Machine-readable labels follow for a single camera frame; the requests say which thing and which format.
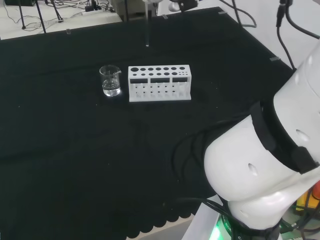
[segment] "floor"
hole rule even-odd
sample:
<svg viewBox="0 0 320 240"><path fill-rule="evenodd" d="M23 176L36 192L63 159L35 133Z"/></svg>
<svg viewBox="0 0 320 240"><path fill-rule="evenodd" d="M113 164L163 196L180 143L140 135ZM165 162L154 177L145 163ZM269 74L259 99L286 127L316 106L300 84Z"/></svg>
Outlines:
<svg viewBox="0 0 320 240"><path fill-rule="evenodd" d="M25 16L24 24L26 25L26 29L23 30L22 22L21 20L19 20L21 17L19 7L6 5L5 9L4 2L2 0L0 1L0 38L2 40L41 34L44 32L40 24L40 19L37 18L39 17L39 14L36 5L22 7L22 13ZM107 2L107 0L101 0L100 4ZM74 7L58 6L58 8L60 8L58 9L58 12L64 19L63 22L59 23L56 12L53 7L46 5L43 0L38 0L38 3L44 21L44 26L48 33L63 31L66 29L76 29L96 25L117 23L122 21L118 14L115 12L112 13L109 11L101 10L99 11L99 13L94 12L94 14L92 14L93 12L90 12L89 14L87 14L86 12L84 12L85 10L83 9L85 5L81 1L72 0L72 3L75 3Z"/></svg>

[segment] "black cloth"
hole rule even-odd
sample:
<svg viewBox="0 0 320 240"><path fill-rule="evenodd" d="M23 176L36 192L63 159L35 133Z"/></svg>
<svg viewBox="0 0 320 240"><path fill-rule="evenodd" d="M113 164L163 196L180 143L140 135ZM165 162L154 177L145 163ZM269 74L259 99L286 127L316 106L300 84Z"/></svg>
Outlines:
<svg viewBox="0 0 320 240"><path fill-rule="evenodd" d="M177 181L175 144L292 74L218 12L153 18L149 48L143 20L0 41L1 240L123 240L196 213L167 204L214 193L192 160ZM104 64L122 70L117 97L103 94ZM128 66L174 64L190 65L191 101L129 103ZM178 170L189 151L186 141Z"/></svg>

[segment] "green light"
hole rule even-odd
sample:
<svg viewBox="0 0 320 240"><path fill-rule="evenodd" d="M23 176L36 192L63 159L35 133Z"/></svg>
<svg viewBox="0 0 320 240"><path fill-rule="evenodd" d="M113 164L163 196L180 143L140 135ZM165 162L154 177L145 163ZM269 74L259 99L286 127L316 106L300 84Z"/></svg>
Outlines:
<svg viewBox="0 0 320 240"><path fill-rule="evenodd" d="M218 226L215 226L214 229L212 230L209 240L219 240L220 236L221 236L220 230Z"/></svg>

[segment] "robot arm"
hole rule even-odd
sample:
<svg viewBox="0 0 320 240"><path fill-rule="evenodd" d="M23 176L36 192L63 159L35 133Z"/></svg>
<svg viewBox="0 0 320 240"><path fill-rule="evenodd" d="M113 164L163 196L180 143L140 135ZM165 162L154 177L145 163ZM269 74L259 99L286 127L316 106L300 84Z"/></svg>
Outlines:
<svg viewBox="0 0 320 240"><path fill-rule="evenodd" d="M208 146L207 179L253 230L276 226L320 180L320 43L272 99Z"/></svg>

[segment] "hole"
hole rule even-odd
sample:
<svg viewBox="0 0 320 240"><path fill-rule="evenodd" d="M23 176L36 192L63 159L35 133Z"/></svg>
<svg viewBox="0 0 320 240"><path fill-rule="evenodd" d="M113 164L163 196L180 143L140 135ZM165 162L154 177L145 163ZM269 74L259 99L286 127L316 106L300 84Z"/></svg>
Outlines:
<svg viewBox="0 0 320 240"><path fill-rule="evenodd" d="M313 63L313 61L314 60L313 60L312 56L310 56L309 59L308 59L308 64L311 65Z"/></svg>
<svg viewBox="0 0 320 240"><path fill-rule="evenodd" d="M151 79L150 79L150 82L151 82L152 84L156 84L156 83L160 83L160 84L162 84L162 83L169 83L169 82L170 82L170 78L169 78L169 77L164 77L164 78L160 78L160 77L158 77L158 78L151 78Z"/></svg>
<svg viewBox="0 0 320 240"><path fill-rule="evenodd" d="M130 79L131 84L147 84L148 79L145 78L137 78L137 79Z"/></svg>
<svg viewBox="0 0 320 240"><path fill-rule="evenodd" d="M253 176L258 176L257 168L252 165L251 163L248 164L249 170L252 173Z"/></svg>
<svg viewBox="0 0 320 240"><path fill-rule="evenodd" d="M300 131L299 129L295 130L296 134L301 138L302 141L308 142L310 140L310 137L305 134L303 131Z"/></svg>
<svg viewBox="0 0 320 240"><path fill-rule="evenodd" d="M295 84L299 83L299 75L298 74L295 75L294 81L295 81Z"/></svg>

